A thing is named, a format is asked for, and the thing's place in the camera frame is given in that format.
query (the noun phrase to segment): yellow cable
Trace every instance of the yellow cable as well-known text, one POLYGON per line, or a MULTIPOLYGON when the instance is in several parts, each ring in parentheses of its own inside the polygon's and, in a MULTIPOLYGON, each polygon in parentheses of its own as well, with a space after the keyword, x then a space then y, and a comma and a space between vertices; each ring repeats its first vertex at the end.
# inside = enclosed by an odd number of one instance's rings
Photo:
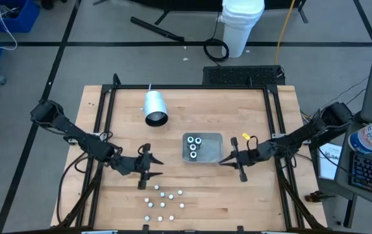
POLYGON ((281 44, 282 37, 284 36, 285 27, 287 27, 288 19, 290 18, 292 8, 294 7, 294 3, 295 3, 295 0, 292 0, 291 6, 290 6, 290 10, 288 11, 287 18, 285 19, 284 26, 283 26, 283 28, 281 30, 281 35, 279 36, 279 41, 278 41, 278 44, 277 44, 277 51, 275 52, 275 62, 274 62, 274 65, 277 65, 277 62, 278 62, 279 45, 281 44))

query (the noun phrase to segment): wooden table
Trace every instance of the wooden table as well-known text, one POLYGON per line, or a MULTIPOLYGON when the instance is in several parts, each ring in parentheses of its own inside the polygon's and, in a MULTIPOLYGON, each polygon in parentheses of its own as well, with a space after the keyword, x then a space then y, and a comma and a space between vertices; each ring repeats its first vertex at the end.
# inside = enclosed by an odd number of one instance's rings
MULTIPOLYGON (((100 86, 85 86, 76 124, 86 132, 92 132, 100 86)), ((151 143, 151 152, 164 162, 152 164, 152 172, 164 175, 148 181, 146 190, 137 190, 138 174, 121 176, 111 168, 105 168, 101 183, 95 229, 141 229, 149 224, 151 230, 236 230, 244 226, 246 231, 285 230, 279 186, 273 159, 245 168, 248 182, 242 183, 239 172, 230 167, 188 164, 181 157, 182 136, 186 132, 215 132, 223 136, 226 157, 232 150, 230 138, 237 137, 243 149, 246 139, 242 133, 256 135, 260 142, 270 138, 264 97, 261 90, 160 90, 164 95, 169 121, 162 127, 149 127, 144 122, 143 106, 146 90, 117 90, 110 130, 114 137, 110 142, 123 147, 123 155, 137 156, 137 149, 151 143), (154 185, 160 185, 156 191, 154 185), (179 196, 178 189, 184 194, 179 196), (160 198, 160 192, 174 194, 174 200, 160 198), (149 208, 144 198, 154 203, 149 208), (151 220, 146 222, 144 216, 151 220)), ((292 132, 302 126, 297 97, 293 86, 279 86, 279 97, 286 130, 292 132)), ((270 96, 275 127, 273 98, 270 96)), ((106 113, 108 100, 105 101, 106 113)), ((106 114, 103 114, 101 131, 106 114)), ((69 164, 81 150, 70 146, 69 164)), ((303 146, 300 153, 310 156, 303 146)), ((294 169, 300 197, 316 191, 317 181, 312 163, 298 157, 294 169)), ((64 217, 78 200, 83 174, 71 169, 63 184, 60 212, 64 217)), ((296 226, 293 203, 288 197, 291 219, 296 226)), ((317 220, 327 225, 321 203, 305 205, 317 220)), ((85 208, 84 224, 87 224, 91 200, 85 208)))

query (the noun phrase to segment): black grate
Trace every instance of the black grate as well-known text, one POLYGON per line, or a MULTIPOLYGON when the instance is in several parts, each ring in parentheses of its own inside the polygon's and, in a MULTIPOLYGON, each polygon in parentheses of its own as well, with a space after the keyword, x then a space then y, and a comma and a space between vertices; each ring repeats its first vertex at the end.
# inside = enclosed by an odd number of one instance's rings
POLYGON ((204 85, 285 85, 280 66, 214 66, 203 68, 204 85))

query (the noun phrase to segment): gray tray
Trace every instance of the gray tray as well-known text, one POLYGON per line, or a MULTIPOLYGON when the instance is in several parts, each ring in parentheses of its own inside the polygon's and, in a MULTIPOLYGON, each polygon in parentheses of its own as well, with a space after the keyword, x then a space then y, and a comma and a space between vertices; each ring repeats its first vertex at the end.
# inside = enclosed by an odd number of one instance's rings
POLYGON ((223 138, 220 133, 184 133, 183 134, 183 159, 188 163, 217 163, 223 159, 223 138), (187 138, 201 138, 201 145, 197 147, 197 158, 190 158, 187 138))

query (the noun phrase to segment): keyboard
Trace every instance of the keyboard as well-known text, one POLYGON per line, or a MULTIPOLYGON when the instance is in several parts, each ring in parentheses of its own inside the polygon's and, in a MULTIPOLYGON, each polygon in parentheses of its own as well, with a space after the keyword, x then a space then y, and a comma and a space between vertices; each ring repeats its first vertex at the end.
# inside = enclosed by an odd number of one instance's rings
POLYGON ((352 157, 350 171, 361 180, 350 177, 349 184, 372 192, 372 160, 357 152, 354 152, 352 157))

